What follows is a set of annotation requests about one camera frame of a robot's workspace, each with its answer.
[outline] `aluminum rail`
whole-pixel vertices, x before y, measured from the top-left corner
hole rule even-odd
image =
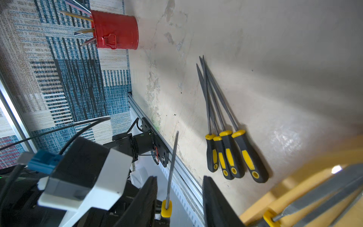
[[[129,97],[129,104],[130,107],[135,110],[135,113],[138,115],[139,118],[146,118],[150,124],[152,122],[146,116],[146,114],[142,111],[142,109],[137,105],[135,100],[132,98],[132,94],[128,93]],[[171,146],[166,142],[164,137],[155,129],[154,125],[152,125],[155,132],[158,136],[162,139],[162,141],[167,145],[169,152],[172,154],[173,149]],[[175,169],[173,174],[173,180],[180,185],[181,190],[183,191],[184,196],[186,197],[189,205],[193,208],[196,216],[201,223],[204,224],[204,210],[203,210],[203,192],[202,187],[200,186],[199,182],[193,177],[193,175],[189,172],[186,168],[184,163],[181,159],[176,156],[175,159]]]

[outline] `scuff mark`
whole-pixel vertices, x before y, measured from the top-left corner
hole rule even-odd
[[[242,47],[242,40],[243,40],[243,30],[242,28],[237,32],[237,43],[236,43],[236,50],[234,51],[234,56],[237,57],[241,51]]]
[[[150,113],[151,113],[151,121],[155,125],[155,127],[159,130],[161,123],[161,116],[159,114],[159,107],[157,105],[152,106],[156,98],[156,102],[158,101],[157,95],[160,93],[160,85],[159,78],[154,77],[154,73],[149,72],[148,77],[148,85],[146,86],[146,101],[150,103]]]
[[[182,48],[182,46],[183,46],[183,43],[184,43],[184,38],[176,45],[176,49],[178,50],[178,51],[180,51],[180,49]]]
[[[164,16],[166,16],[166,21],[169,22],[171,16],[173,15],[175,8],[175,0],[169,0],[168,4],[166,5]]]
[[[173,38],[171,37],[170,32],[165,33],[165,34],[164,34],[164,36],[168,39],[168,43],[171,43],[171,44],[173,44],[173,45],[174,45],[174,40],[173,40]]]

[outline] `yellow handle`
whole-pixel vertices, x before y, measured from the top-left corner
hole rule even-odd
[[[171,200],[169,200],[169,208],[166,209],[166,200],[163,201],[163,203],[161,204],[161,216],[163,218],[170,218],[171,217],[171,213],[173,211],[173,204],[171,203]]]

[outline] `pencil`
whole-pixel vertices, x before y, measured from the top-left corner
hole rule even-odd
[[[79,18],[79,19],[84,19],[84,20],[93,21],[93,19],[92,19],[92,18],[85,17],[85,16],[81,16],[81,15],[74,14],[74,13],[70,13],[70,12],[67,12],[67,11],[59,11],[59,12],[61,12],[61,13],[62,13],[62,14],[64,14],[64,15],[67,15],[67,16],[71,16],[71,17],[76,17],[76,18]]]

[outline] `red metal can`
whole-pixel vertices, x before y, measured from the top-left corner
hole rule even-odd
[[[134,16],[95,10],[91,10],[91,13],[97,48],[137,49],[139,30]]]

